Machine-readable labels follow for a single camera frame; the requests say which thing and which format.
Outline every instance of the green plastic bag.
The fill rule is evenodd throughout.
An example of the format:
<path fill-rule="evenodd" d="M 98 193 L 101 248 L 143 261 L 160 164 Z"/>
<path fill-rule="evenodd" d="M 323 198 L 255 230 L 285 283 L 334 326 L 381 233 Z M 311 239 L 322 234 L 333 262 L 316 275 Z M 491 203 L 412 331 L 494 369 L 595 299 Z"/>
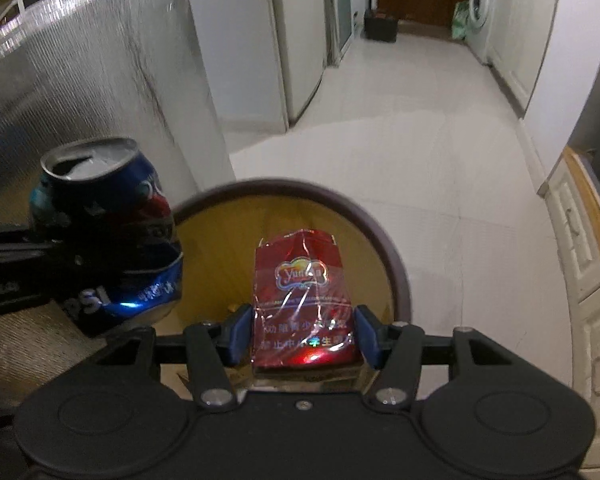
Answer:
<path fill-rule="evenodd" d="M 451 37 L 454 40 L 463 40 L 466 34 L 466 20 L 469 18 L 469 0 L 456 3 L 454 20 L 451 23 Z"/>

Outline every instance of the can lid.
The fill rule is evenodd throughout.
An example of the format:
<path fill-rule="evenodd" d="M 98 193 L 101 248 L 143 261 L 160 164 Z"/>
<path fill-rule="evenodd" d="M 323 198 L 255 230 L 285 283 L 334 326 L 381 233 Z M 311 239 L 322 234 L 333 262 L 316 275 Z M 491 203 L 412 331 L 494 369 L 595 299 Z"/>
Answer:
<path fill-rule="evenodd" d="M 79 140 L 45 153 L 40 164 L 53 179 L 88 182 L 123 168 L 138 152 L 138 143 L 126 137 Z"/>

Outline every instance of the drawer handle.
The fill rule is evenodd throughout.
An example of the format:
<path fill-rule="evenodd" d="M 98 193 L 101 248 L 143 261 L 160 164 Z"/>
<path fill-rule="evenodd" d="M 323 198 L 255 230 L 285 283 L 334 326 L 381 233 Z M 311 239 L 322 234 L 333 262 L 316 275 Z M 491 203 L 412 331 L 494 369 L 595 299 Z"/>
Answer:
<path fill-rule="evenodd" d="M 596 388 L 596 385 L 597 385 L 596 370 L 598 369 L 599 365 L 600 365 L 600 356 L 593 359 L 593 362 L 591 364 L 591 392 L 596 397 L 600 397 L 600 389 Z"/>
<path fill-rule="evenodd" d="M 580 230 L 576 229 L 571 222 L 571 213 L 573 213 L 573 209 L 568 207 L 564 212 L 567 215 L 567 225 L 569 226 L 569 231 L 571 231 L 573 236 L 580 236 Z"/>

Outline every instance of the drawer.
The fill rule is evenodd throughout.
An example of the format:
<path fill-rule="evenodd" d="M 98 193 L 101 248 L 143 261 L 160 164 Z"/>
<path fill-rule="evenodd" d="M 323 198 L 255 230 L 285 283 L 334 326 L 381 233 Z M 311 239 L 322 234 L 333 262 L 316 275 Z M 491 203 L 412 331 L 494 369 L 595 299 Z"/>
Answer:
<path fill-rule="evenodd" d="M 580 474 L 586 480 L 600 480 L 600 468 L 599 469 L 581 469 Z"/>
<path fill-rule="evenodd" d="M 600 468 L 600 288 L 571 311 L 573 388 L 596 416 L 596 435 L 582 467 Z"/>
<path fill-rule="evenodd" d="M 573 177 L 561 161 L 551 179 L 549 190 L 554 200 L 548 204 L 567 281 L 573 278 L 578 301 L 600 287 L 600 251 L 589 217 Z"/>

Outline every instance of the screw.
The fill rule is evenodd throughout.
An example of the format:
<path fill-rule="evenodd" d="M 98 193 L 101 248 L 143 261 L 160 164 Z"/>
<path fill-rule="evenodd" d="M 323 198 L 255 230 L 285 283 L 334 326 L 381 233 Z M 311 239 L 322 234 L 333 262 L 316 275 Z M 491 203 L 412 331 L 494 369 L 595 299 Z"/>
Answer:
<path fill-rule="evenodd" d="M 207 406 L 213 406 L 214 408 L 219 408 L 220 406 L 228 404 L 233 398 L 234 394 L 228 390 L 225 390 L 224 388 L 212 388 L 210 390 L 205 390 L 200 396 L 202 402 L 204 402 Z"/>
<path fill-rule="evenodd" d="M 310 400 L 298 400 L 298 402 L 296 402 L 296 408 L 302 412 L 309 411 L 313 406 L 314 405 Z"/>
<path fill-rule="evenodd" d="M 400 388 L 383 388 L 376 392 L 376 399 L 386 406 L 395 406 L 407 400 L 407 394 Z"/>

